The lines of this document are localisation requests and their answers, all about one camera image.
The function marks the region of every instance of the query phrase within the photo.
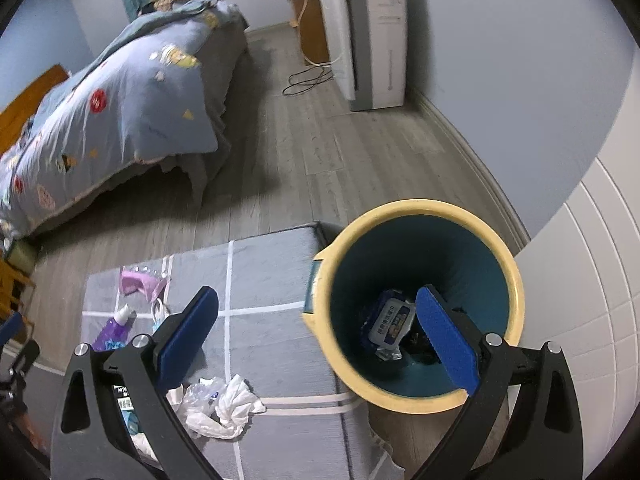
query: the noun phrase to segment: bedspread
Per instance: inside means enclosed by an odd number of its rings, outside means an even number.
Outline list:
[[[0,159],[5,236],[30,234],[132,164],[217,149],[193,54],[212,30],[243,18],[223,0],[185,8],[136,20],[43,99]]]

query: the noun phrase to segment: wet wipes package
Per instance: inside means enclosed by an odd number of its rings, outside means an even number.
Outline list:
[[[360,335],[363,346],[383,361],[401,359],[399,345],[414,322],[415,303],[398,290],[385,290],[366,314]]]

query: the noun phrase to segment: metal bolt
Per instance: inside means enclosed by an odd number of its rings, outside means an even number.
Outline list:
[[[135,338],[133,338],[132,343],[136,348],[144,348],[149,344],[149,336],[146,334],[137,335],[135,336]]]
[[[549,348],[549,351],[552,354],[559,354],[562,351],[562,347],[558,343],[556,343],[555,341],[549,341],[546,344],[546,347]]]
[[[493,332],[484,336],[484,339],[487,341],[489,346],[500,346],[502,344],[502,338]]]
[[[81,357],[84,354],[86,354],[88,351],[89,351],[89,345],[87,343],[80,343],[78,346],[76,346],[76,349],[74,350],[74,354],[76,354],[78,357]]]

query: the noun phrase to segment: white padded surface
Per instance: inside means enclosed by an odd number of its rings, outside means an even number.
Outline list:
[[[558,341],[580,404],[584,476],[639,400],[640,50],[620,111],[566,203],[516,257],[525,285],[521,346]]]

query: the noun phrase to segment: bed headboard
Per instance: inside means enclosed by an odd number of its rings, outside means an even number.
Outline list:
[[[38,110],[40,101],[55,85],[68,79],[60,65],[54,65],[15,98],[0,114],[0,155],[14,145],[26,120]]]

